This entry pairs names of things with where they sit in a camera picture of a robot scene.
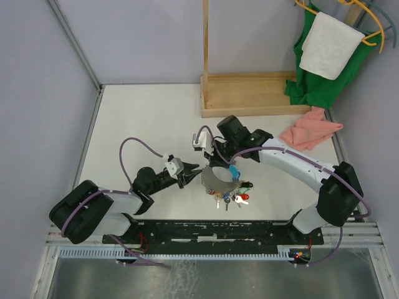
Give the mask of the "metal keyring organizer blue handle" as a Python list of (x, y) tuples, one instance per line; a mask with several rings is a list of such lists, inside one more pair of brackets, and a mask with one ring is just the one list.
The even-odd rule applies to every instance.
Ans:
[(232, 202), (239, 208), (247, 206), (250, 198), (248, 191), (254, 187), (252, 182), (241, 180), (241, 173), (234, 166), (229, 167), (229, 173), (229, 181), (218, 178), (211, 166), (205, 166), (201, 173), (201, 183), (206, 193), (214, 197), (217, 209), (224, 204), (225, 211), (228, 211)]

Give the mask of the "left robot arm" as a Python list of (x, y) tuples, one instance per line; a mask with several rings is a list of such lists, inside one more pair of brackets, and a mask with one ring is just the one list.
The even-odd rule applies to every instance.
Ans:
[(93, 234), (113, 234), (131, 243), (138, 235), (137, 226), (131, 222), (151, 208), (152, 195), (173, 185), (183, 189), (201, 174), (198, 164), (178, 158), (165, 165), (159, 173), (151, 167), (139, 169), (129, 191), (104, 189), (85, 180), (50, 210), (49, 219), (73, 244)]

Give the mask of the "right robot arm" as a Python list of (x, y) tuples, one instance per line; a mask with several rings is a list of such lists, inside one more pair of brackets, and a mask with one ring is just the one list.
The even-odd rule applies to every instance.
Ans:
[(286, 236), (292, 243), (303, 242), (313, 230), (327, 224), (342, 227), (363, 202), (356, 172), (345, 161), (338, 165), (322, 163), (284, 145), (266, 131), (250, 132), (234, 115), (220, 121), (218, 130), (221, 141), (206, 125), (193, 135), (192, 141), (193, 148), (203, 152), (209, 162), (202, 170), (202, 185), (218, 199), (246, 203), (238, 194), (244, 186), (234, 166), (238, 157), (280, 169), (317, 193), (315, 204), (301, 209), (289, 220)]

